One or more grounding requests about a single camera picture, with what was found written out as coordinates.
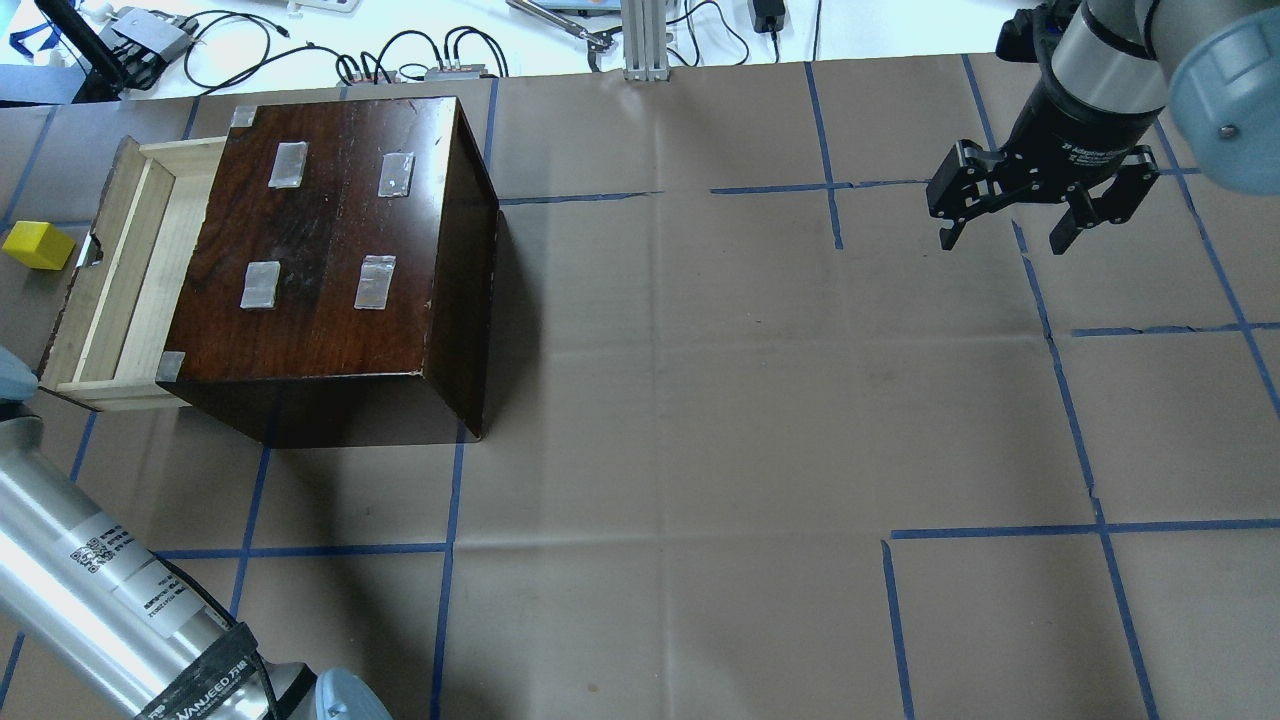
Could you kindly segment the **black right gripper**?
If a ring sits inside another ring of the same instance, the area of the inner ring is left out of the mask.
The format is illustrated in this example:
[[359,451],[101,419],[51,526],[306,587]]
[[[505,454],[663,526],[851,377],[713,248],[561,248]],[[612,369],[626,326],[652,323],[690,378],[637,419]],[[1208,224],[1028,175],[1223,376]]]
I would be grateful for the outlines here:
[[941,249],[952,251],[969,222],[1016,202],[1068,205],[1050,232],[1055,256],[1101,222],[1126,222],[1158,178],[1140,141],[1156,117],[1100,110],[1042,76],[1000,149],[957,141],[925,187],[929,214],[948,223]]

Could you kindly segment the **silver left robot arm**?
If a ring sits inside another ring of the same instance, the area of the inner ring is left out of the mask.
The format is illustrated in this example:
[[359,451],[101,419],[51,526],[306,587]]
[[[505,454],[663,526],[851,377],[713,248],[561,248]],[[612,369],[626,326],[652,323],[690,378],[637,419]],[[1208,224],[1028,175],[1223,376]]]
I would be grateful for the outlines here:
[[129,719],[385,719],[352,671],[274,664],[250,626],[44,456],[33,372],[3,352],[3,611]]

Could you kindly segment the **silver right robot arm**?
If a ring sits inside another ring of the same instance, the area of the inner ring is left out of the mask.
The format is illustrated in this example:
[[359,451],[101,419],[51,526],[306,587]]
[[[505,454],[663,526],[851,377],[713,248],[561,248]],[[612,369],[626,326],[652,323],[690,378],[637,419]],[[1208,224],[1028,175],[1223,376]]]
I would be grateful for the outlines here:
[[1236,193],[1275,195],[1275,1],[1046,1],[1000,31],[996,54],[1039,78],[1007,140],[959,140],[925,188],[951,250],[968,222],[1014,204],[1062,204],[1050,233],[1123,224],[1158,176],[1142,137],[1167,111],[1199,169]]

